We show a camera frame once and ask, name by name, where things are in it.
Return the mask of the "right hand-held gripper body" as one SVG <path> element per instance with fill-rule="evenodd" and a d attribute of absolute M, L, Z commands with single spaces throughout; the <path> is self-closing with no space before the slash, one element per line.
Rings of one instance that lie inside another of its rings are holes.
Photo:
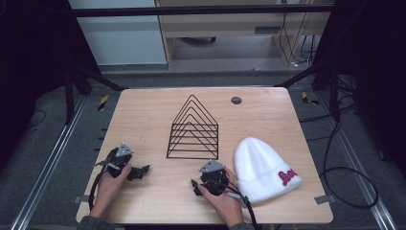
<path fill-rule="evenodd" d="M 225 169 L 224 164 L 212 159 L 199 169 L 202 186 L 214 196 L 220 196 L 229 184 Z"/>

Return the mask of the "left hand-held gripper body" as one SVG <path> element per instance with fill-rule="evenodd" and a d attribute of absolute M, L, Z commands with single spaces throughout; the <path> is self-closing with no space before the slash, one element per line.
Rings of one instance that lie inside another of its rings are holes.
<path fill-rule="evenodd" d="M 122 169 L 126 166 L 132 157 L 134 150 L 127 144 L 121 143 L 118 147 L 110 151 L 107 156 L 105 166 L 107 171 L 116 178 L 122 172 Z"/>

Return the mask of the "person's right hand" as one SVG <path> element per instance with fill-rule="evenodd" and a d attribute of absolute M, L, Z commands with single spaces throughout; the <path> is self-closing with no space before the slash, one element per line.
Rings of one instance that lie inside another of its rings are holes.
<path fill-rule="evenodd" d="M 198 189 L 229 229 L 244 222 L 241 203 L 238 199 L 227 194 L 212 195 L 202 185 L 199 185 Z"/>

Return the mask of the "person's left hand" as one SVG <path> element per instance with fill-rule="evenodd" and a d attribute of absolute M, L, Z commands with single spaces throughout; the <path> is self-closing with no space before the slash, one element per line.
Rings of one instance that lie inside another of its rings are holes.
<path fill-rule="evenodd" d="M 101 176 L 97 188 L 96 201 L 89 214 L 90 217 L 106 219 L 111 204 L 126 182 L 127 176 L 130 172 L 131 165 L 127 164 L 122 169 L 121 174 L 117 177 L 113 177 L 109 172 L 106 172 Z"/>

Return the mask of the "white knit beanie hat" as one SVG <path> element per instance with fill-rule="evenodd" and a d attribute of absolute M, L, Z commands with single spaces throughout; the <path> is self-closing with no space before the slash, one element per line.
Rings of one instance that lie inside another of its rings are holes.
<path fill-rule="evenodd" d="M 235 170 L 238 188 L 252 204 L 287 194 L 303 183 L 270 145 L 254 137 L 238 144 Z"/>

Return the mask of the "yellow black striped tape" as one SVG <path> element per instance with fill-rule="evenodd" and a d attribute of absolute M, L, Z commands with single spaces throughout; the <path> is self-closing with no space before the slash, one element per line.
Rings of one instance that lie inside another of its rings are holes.
<path fill-rule="evenodd" d="M 99 105 L 98 105 L 98 108 L 97 108 L 98 111 L 103 111 L 103 110 L 104 110 L 105 105 L 106 105 L 106 103 L 107 103 L 107 101 L 108 101 L 108 98 L 109 98 L 109 95 L 108 95 L 108 94 L 105 94 L 105 95 L 103 95 L 103 96 L 101 97 L 101 101 L 100 101 L 100 103 L 99 103 Z"/>
<path fill-rule="evenodd" d="M 314 105 L 319 104 L 319 102 L 317 100 L 310 100 L 305 92 L 302 92 L 302 101 L 307 104 L 314 104 Z"/>

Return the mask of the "black metal stand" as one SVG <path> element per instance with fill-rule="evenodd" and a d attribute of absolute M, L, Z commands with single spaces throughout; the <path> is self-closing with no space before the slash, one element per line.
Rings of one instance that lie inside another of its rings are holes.
<path fill-rule="evenodd" d="M 290 87 L 295 82 L 304 79 L 307 76 L 315 74 L 312 88 L 314 90 L 323 89 L 329 83 L 329 111 L 336 122 L 340 121 L 340 111 L 338 102 L 338 65 L 333 61 L 321 60 L 290 80 L 276 84 L 276 87 Z"/>
<path fill-rule="evenodd" d="M 104 78 L 90 69 L 80 65 L 70 64 L 65 68 L 64 72 L 64 88 L 65 88 L 65 102 L 66 102 L 66 122 L 68 125 L 74 118 L 74 95 L 73 86 L 75 86 L 81 95 L 89 95 L 92 91 L 88 78 L 98 81 L 99 83 L 107 86 L 115 91 L 123 91 L 124 87 Z"/>

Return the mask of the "white cabinet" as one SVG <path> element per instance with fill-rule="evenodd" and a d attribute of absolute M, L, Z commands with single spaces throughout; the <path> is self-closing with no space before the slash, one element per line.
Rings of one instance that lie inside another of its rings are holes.
<path fill-rule="evenodd" d="M 68 0 L 73 10 L 155 7 L 154 0 Z M 80 17 L 99 66 L 166 64 L 157 16 Z"/>

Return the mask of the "black curtain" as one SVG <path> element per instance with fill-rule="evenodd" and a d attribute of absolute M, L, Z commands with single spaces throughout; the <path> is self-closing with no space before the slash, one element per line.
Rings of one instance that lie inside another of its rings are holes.
<path fill-rule="evenodd" d="M 406 0 L 335 0 L 316 59 L 355 78 L 355 98 L 406 177 Z"/>
<path fill-rule="evenodd" d="M 36 100 L 63 85 L 63 66 L 43 22 L 49 20 L 83 67 L 100 71 L 68 0 L 0 0 L 0 173 L 34 115 Z"/>

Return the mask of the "light wooden desk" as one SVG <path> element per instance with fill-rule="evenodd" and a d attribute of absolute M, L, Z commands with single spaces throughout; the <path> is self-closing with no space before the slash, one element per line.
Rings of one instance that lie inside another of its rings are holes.
<path fill-rule="evenodd" d="M 154 0 L 160 7 L 309 5 L 332 4 L 335 0 Z M 284 65 L 297 58 L 300 38 L 321 35 L 329 12 L 286 12 L 247 14 L 161 15 L 159 17 L 168 64 L 172 64 L 174 42 L 180 37 L 227 35 L 270 35 L 276 42 Z"/>

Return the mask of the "aluminium floor rail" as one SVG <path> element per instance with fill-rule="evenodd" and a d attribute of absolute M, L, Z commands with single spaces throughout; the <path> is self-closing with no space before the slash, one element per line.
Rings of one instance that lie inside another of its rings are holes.
<path fill-rule="evenodd" d="M 368 176 L 363 165 L 356 156 L 355 151 L 350 144 L 345 131 L 340 128 L 340 110 L 337 110 L 336 112 L 330 112 L 327 104 L 327 96 L 320 92 L 317 92 L 316 96 L 319 99 L 321 107 L 327 113 L 328 120 L 330 121 L 332 126 L 332 132 L 329 135 L 322 171 L 322 178 L 325 180 L 325 184 L 327 185 L 328 189 L 332 192 L 332 196 L 339 202 L 345 203 L 352 208 L 370 210 L 381 230 L 398 230 L 386 205 L 382 201 L 375 184 L 371 181 L 371 178 Z M 341 148 L 342 153 L 346 157 L 348 164 L 346 167 L 334 166 L 327 169 L 328 152 L 333 138 L 337 139 L 338 145 Z M 351 203 L 335 194 L 335 192 L 330 188 L 329 182 L 327 180 L 327 174 L 334 171 L 346 171 L 353 174 L 355 181 L 362 193 L 362 196 L 366 200 L 365 205 Z"/>
<path fill-rule="evenodd" d="M 24 205 L 18 212 L 14 221 L 11 224 L 10 230 L 26 230 L 30 220 L 36 210 L 36 207 L 42 198 L 51 177 L 54 174 L 59 159 L 68 144 L 70 137 L 79 121 L 80 115 L 83 111 L 87 96 L 79 96 L 78 102 L 74 107 L 74 115 L 71 121 L 63 127 L 51 153 L 48 157 L 41 173 L 39 174 L 36 182 L 34 183 L 31 192 L 29 193 Z"/>

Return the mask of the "black horizontal frame bar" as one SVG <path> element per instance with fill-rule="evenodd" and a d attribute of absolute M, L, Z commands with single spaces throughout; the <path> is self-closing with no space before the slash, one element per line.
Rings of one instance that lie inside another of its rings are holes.
<path fill-rule="evenodd" d="M 309 5 L 246 5 L 246 6 L 194 6 L 160 8 L 122 9 L 79 9 L 70 10 L 75 17 L 106 16 L 150 16 L 150 15 L 195 15 L 195 14 L 236 14 L 236 13 L 283 13 L 283 12 L 331 12 L 334 4 Z"/>

